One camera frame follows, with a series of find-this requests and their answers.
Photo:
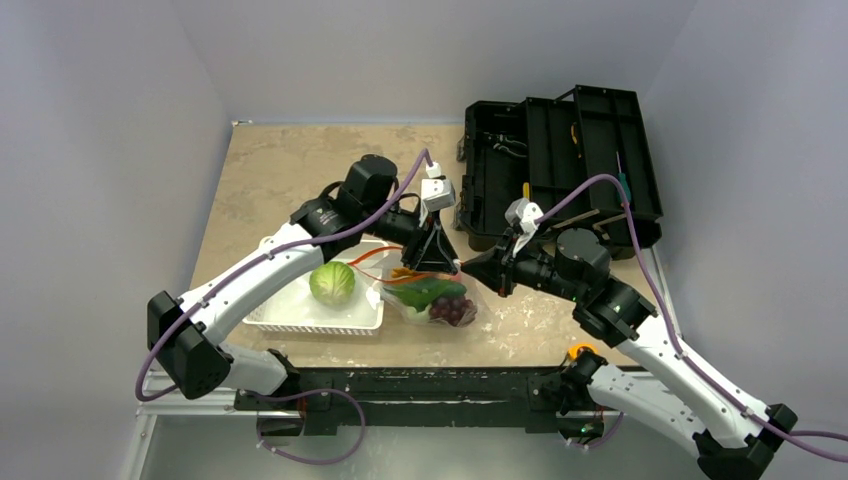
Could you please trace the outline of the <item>green cucumber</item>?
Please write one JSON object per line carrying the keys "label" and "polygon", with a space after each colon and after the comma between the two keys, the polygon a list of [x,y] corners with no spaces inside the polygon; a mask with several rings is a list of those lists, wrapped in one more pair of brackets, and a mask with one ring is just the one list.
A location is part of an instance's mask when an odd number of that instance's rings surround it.
{"label": "green cucumber", "polygon": [[442,296],[464,296],[467,288],[459,281],[441,277],[422,277],[415,281],[384,284],[383,293],[405,307],[418,311],[428,310],[430,304]]}

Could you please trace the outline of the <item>clear zip top bag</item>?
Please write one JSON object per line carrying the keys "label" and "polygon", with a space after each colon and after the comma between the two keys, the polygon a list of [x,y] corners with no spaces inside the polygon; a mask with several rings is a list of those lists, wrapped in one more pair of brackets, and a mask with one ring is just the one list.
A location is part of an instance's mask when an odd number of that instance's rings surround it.
{"label": "clear zip top bag", "polygon": [[418,326],[465,328],[487,313],[475,282],[465,274],[415,271],[401,265],[401,248],[383,246],[348,262],[375,282],[380,298]]}

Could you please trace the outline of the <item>purple grape bunch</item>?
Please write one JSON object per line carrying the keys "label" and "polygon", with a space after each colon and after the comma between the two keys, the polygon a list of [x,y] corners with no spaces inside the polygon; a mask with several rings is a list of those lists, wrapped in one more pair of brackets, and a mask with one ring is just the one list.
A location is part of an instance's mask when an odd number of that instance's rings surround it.
{"label": "purple grape bunch", "polygon": [[466,296],[442,296],[436,298],[429,307],[431,322],[462,328],[476,320],[476,304]]}

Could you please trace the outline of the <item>white radish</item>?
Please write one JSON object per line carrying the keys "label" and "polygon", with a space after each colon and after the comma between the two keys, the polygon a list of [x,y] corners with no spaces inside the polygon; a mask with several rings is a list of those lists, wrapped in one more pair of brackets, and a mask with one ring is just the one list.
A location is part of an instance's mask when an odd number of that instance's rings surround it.
{"label": "white radish", "polygon": [[402,312],[402,317],[405,322],[412,325],[427,325],[432,322],[427,310],[418,311],[414,307],[406,307]]}

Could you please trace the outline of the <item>white plastic basket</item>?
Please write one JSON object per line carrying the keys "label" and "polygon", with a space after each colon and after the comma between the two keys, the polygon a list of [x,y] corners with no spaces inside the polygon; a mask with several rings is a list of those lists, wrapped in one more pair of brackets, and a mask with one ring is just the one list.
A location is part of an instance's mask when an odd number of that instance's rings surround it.
{"label": "white plastic basket", "polygon": [[[391,245],[380,240],[365,239],[331,261],[348,264],[365,252],[383,246]],[[307,272],[272,295],[248,314],[242,323],[266,332],[375,335],[383,323],[384,301],[374,281],[355,270],[354,273],[356,288],[351,301],[346,305],[328,307],[317,302],[309,289],[311,272]]]}

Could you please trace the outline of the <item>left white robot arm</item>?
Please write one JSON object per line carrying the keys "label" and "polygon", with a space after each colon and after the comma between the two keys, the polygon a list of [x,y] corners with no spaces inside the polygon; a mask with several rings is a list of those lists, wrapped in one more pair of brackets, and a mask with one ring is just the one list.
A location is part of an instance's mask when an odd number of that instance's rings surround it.
{"label": "left white robot arm", "polygon": [[213,280],[178,296],[166,291],[147,303],[147,347],[134,386],[149,402],[175,390],[188,400],[219,387],[250,392],[272,408],[297,399],[294,367],[274,350],[230,346],[240,322],[302,275],[356,246],[365,235],[402,248],[413,271],[458,271],[440,211],[456,202],[441,167],[422,150],[404,179],[389,159],[367,154],[344,180],[305,201],[251,254]]}

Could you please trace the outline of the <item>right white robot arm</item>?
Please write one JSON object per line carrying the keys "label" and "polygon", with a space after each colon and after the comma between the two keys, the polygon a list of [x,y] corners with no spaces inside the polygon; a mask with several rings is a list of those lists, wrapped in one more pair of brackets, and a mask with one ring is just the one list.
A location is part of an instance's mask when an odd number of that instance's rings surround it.
{"label": "right white robot arm", "polygon": [[562,232],[553,253],[501,241],[464,262],[463,273],[505,297],[516,285],[570,300],[573,318],[593,338],[650,372],[643,383],[604,357],[582,351],[562,367],[555,392],[561,413],[591,401],[616,409],[675,441],[710,479],[759,479],[791,432],[796,414],[735,386],[667,329],[637,290],[611,274],[611,256],[584,229]]}

